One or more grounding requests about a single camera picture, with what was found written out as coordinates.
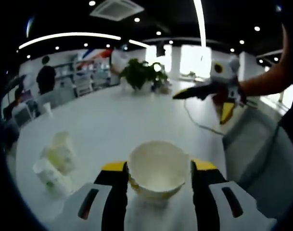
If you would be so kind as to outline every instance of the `person's arm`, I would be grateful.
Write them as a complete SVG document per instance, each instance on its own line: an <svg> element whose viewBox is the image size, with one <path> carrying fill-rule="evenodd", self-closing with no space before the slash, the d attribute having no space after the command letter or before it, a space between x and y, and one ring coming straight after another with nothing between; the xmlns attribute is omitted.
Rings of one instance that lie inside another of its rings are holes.
<svg viewBox="0 0 293 231"><path fill-rule="evenodd" d="M292 75L288 68L288 38L283 28L283 52L279 63L269 71L247 81L240 82L241 89L246 96L271 95L284 91L292 84Z"/></svg>

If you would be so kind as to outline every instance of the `green plant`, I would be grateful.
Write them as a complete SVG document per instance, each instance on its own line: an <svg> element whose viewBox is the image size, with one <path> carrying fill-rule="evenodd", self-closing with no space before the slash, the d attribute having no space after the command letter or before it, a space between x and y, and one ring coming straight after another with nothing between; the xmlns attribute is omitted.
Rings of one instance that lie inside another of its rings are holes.
<svg viewBox="0 0 293 231"><path fill-rule="evenodd" d="M125 77L134 90L140 90L146 81L155 82L167 79L167 75L163 71L155 71L154 65L156 64L161 65L154 63L149 66L147 61L139 62L138 59L130 59L120 76Z"/></svg>

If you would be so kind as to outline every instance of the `air conditioning vent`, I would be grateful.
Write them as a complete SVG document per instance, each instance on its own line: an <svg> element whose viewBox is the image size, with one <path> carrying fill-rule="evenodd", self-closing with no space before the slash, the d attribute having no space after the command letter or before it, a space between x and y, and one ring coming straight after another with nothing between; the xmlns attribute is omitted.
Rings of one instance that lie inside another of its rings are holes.
<svg viewBox="0 0 293 231"><path fill-rule="evenodd" d="M97 6L90 13L90 16L118 22L142 11L144 8L130 0L106 0Z"/></svg>

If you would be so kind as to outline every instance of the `white cup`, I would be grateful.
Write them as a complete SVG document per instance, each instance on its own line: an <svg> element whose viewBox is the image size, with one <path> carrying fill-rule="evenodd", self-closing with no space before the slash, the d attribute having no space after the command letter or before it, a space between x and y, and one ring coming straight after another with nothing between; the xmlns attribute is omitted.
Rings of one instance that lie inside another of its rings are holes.
<svg viewBox="0 0 293 231"><path fill-rule="evenodd" d="M45 112L49 115L49 117L53 117L50 103L45 103L43 107L45 109Z"/></svg>

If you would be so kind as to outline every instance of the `ceiling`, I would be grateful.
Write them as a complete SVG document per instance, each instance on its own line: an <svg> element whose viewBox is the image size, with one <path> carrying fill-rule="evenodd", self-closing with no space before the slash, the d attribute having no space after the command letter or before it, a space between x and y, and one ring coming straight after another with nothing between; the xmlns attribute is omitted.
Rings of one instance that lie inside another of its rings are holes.
<svg viewBox="0 0 293 231"><path fill-rule="evenodd" d="M128 39L200 37L193 0L133 0L145 10L119 22L89 15L103 1L97 0L94 6L89 6L89 0L21 0L11 3L7 6L7 14L11 17L7 18L5 34L7 68L14 71L26 61L28 54L31 58L40 57L55 52L56 46L60 47L59 51L64 51L82 49L84 43L89 44L88 48L101 48L106 44L127 44ZM236 52L247 51L255 55L281 49L281 26L272 0L202 0L202 6L207 46L212 49L229 52L234 48ZM34 21L27 38L26 25L32 17ZM140 22L134 22L135 17L140 18ZM255 31L255 26L260 27L260 31ZM16 53L19 45L29 40L63 32L104 33L122 39L53 38L29 45ZM239 43L241 39L245 42L243 45ZM173 45L185 43L199 44L197 41L175 40ZM128 46L128 50L139 48Z"/></svg>

